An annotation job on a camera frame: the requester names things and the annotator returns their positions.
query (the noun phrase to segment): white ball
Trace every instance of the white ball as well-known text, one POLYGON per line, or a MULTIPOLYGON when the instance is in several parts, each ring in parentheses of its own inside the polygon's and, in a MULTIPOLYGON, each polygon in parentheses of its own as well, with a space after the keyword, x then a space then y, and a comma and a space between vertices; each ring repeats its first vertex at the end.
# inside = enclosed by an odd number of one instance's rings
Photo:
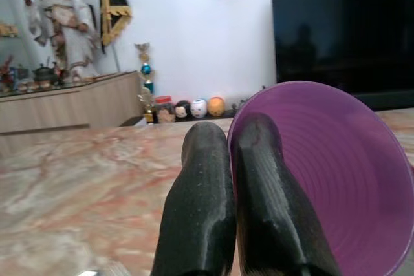
POLYGON ((207 114, 207 101, 199 98, 191 104, 191 114, 194 118, 203 118, 207 114))

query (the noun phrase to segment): marble surface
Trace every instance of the marble surface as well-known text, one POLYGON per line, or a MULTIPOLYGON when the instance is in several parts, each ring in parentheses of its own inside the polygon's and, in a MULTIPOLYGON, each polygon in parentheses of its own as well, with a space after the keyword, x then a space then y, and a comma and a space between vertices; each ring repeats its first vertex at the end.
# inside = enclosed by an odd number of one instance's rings
MULTIPOLYGON (((414 164, 414 109, 379 115, 414 164)), ((215 122, 227 132, 231 120, 215 122)), ((1 274, 75 276, 120 261, 149 275, 192 125, 57 134, 0 162, 1 274)), ((397 275, 413 274, 411 254, 397 275)))

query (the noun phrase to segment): orange ball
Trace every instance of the orange ball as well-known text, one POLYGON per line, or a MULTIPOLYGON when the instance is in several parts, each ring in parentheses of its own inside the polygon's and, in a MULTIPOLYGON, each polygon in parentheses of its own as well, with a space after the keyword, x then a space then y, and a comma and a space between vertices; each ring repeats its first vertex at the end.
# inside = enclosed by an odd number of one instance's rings
POLYGON ((222 116, 224 113, 224 100, 221 97, 213 97, 208 101, 208 113, 212 116, 222 116))

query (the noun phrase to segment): figurine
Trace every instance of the figurine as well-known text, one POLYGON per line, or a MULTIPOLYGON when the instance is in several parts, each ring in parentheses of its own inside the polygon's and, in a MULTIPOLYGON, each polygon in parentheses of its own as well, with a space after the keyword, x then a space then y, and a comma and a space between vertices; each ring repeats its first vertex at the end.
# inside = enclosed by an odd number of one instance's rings
POLYGON ((39 83, 35 81, 30 81, 27 83, 27 89, 29 92, 35 92, 39 89, 39 83))
POLYGON ((44 47, 48 41, 58 67, 79 77, 97 76, 93 50, 100 44, 91 9, 83 0, 24 0, 29 30, 44 47))
POLYGON ((191 116, 190 103, 186 100, 181 100, 175 105, 175 115, 179 119, 185 119, 191 116))
POLYGON ((203 118, 207 114, 207 101, 199 98, 191 104, 191 114, 194 118, 203 118))
POLYGON ((13 89, 14 81, 10 74, 10 64, 13 61, 13 55, 10 55, 3 65, 0 66, 0 82, 4 93, 13 89))
POLYGON ((26 83, 20 83, 17 89, 19 90, 19 92, 26 93, 28 90, 28 87, 26 83))
POLYGON ((224 100, 221 97, 213 97, 208 101, 208 113, 212 116, 222 116, 224 114, 224 100))

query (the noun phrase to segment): flat screen tv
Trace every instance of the flat screen tv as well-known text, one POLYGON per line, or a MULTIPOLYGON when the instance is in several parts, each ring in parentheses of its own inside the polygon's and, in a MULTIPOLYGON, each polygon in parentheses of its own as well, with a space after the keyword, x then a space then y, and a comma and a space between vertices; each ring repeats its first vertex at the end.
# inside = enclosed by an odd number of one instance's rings
POLYGON ((325 83, 376 110, 414 107, 414 0, 272 2, 278 83, 325 83))

